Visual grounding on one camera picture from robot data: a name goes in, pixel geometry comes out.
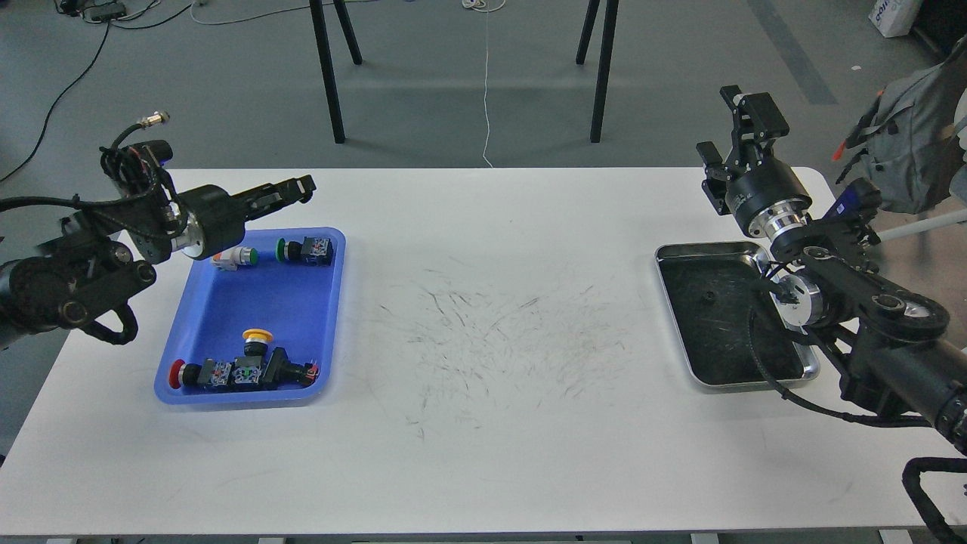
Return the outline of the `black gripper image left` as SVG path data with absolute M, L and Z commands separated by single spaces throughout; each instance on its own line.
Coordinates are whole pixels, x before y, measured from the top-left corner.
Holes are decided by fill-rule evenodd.
M 237 245 L 245 236 L 244 224 L 276 213 L 295 203 L 308 203 L 317 189 L 311 175 L 263 184 L 236 195 L 215 185 L 181 193 L 187 226 L 175 238 L 175 248 L 196 261 L 214 257 Z

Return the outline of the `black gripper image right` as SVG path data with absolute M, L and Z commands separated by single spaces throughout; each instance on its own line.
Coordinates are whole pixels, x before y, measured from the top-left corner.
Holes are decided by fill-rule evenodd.
M 805 226 L 812 199 L 790 166 L 773 157 L 773 145 L 787 137 L 785 116 L 767 92 L 743 93 L 739 86 L 719 89 L 732 114 L 731 149 L 725 160 L 714 142 L 697 144 L 705 179 L 702 189 L 719 216 L 733 215 L 750 238 L 777 240 Z M 729 168 L 750 168 L 734 181 Z

